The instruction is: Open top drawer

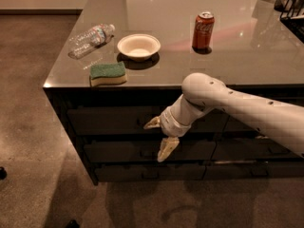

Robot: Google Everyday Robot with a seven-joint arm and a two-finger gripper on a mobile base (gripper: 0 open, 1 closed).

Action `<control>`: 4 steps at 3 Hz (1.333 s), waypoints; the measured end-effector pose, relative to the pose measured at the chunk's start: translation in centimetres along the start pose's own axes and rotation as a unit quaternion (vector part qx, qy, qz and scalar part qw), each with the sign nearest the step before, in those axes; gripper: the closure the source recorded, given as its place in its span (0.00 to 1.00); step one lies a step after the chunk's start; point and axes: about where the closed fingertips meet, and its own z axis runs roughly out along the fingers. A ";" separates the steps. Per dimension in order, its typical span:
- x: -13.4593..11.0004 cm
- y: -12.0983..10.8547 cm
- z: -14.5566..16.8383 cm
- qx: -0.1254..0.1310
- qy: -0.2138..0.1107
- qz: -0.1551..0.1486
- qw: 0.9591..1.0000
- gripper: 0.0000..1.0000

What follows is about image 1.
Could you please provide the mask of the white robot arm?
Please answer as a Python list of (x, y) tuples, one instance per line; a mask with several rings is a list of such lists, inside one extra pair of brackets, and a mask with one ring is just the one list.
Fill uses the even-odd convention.
[(182, 94), (159, 116), (145, 124), (159, 128), (158, 161), (165, 161), (180, 143), (192, 123), (212, 110), (220, 110), (284, 146), (298, 156), (304, 154), (304, 107), (286, 104), (239, 91), (203, 73), (188, 75), (181, 84)]

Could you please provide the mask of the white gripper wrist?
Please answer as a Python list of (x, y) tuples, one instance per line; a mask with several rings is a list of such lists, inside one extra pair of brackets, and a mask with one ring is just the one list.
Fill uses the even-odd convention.
[(180, 143), (182, 137), (192, 123), (206, 114), (204, 106), (196, 106), (186, 100), (183, 94), (159, 116), (144, 125), (144, 129), (161, 128), (167, 138), (161, 140), (158, 162), (165, 161)]

